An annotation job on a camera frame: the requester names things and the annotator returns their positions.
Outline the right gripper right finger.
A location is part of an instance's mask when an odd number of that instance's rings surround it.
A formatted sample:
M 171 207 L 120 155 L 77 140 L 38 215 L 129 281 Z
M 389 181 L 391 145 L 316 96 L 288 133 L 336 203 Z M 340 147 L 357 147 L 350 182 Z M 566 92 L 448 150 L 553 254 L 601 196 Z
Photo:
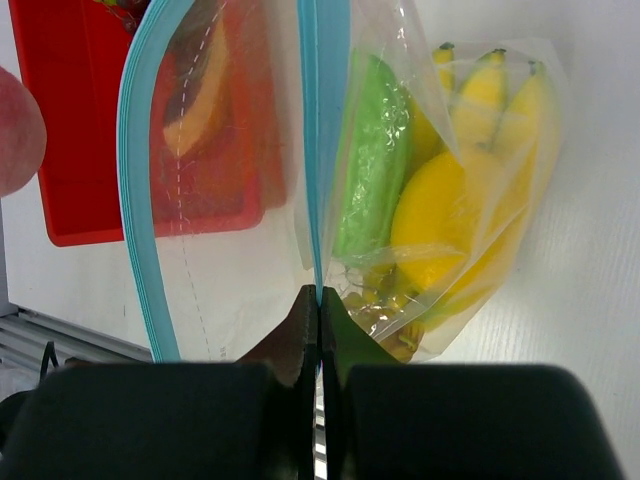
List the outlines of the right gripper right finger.
M 319 308 L 332 479 L 620 479 L 590 395 L 536 364 L 403 364 L 349 317 Z

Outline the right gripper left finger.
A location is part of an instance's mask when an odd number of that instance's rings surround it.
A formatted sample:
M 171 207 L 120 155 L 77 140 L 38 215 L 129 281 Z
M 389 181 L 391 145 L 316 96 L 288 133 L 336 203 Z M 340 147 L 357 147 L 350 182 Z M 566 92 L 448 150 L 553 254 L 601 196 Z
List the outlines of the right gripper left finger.
M 5 479 L 310 479 L 310 286 L 234 362 L 76 364 L 1 418 Z

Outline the yellow lemon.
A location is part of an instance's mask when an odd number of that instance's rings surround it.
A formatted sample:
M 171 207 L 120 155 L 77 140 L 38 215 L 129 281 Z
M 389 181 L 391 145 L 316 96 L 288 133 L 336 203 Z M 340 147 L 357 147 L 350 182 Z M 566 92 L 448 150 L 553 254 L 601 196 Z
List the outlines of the yellow lemon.
M 413 286 L 447 286 L 469 260 L 486 203 L 486 188 L 447 152 L 422 165 L 404 188 L 390 247 Z

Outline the clear zip top bag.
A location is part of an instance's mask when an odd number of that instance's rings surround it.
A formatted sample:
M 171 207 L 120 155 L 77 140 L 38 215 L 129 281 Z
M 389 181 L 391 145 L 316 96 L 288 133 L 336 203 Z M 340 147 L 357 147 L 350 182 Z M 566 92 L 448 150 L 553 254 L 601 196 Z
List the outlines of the clear zip top bag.
M 149 4 L 118 99 L 125 242 L 157 362 L 241 358 L 284 320 L 305 286 L 314 289 L 316 306 L 328 288 L 342 300 L 331 278 L 333 190 L 353 50 L 381 57 L 402 78 L 445 43 L 471 58 L 495 48 L 538 58 L 558 95 L 563 143 L 570 23 L 564 1 L 261 1 L 286 200 L 249 229 L 159 235 L 150 187 L 150 85 L 194 2 Z

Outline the green cucumber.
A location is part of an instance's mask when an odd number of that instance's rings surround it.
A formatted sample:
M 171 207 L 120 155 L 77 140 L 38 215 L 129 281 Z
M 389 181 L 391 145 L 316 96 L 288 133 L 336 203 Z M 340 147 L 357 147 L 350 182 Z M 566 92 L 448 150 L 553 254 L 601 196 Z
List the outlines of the green cucumber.
M 389 244 L 409 160 L 405 90 L 378 56 L 352 51 L 339 158 L 345 162 L 333 255 L 358 265 Z

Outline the yellow banana bunch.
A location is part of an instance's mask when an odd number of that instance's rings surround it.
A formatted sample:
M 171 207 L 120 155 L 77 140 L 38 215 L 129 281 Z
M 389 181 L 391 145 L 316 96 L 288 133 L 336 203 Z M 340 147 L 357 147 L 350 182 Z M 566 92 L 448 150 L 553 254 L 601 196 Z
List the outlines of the yellow banana bunch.
M 355 324 L 398 362 L 409 363 L 441 353 L 505 282 L 549 183 L 563 125 L 554 82 L 538 58 L 503 48 L 471 58 L 445 43 L 407 78 L 389 66 L 410 112 L 409 160 L 399 198 L 422 165 L 447 152 L 486 188 L 469 260 L 447 286 L 424 291 L 396 265 L 390 238 L 362 264 L 334 257 L 344 186 L 340 159 L 332 281 Z

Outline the pink peach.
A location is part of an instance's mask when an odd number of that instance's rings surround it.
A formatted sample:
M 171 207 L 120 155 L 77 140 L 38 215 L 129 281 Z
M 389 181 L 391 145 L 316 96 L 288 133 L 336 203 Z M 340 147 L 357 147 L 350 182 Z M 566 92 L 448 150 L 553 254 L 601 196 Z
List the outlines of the pink peach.
M 31 92 L 1 68 L 1 197 L 24 187 L 38 172 L 46 152 L 47 132 Z

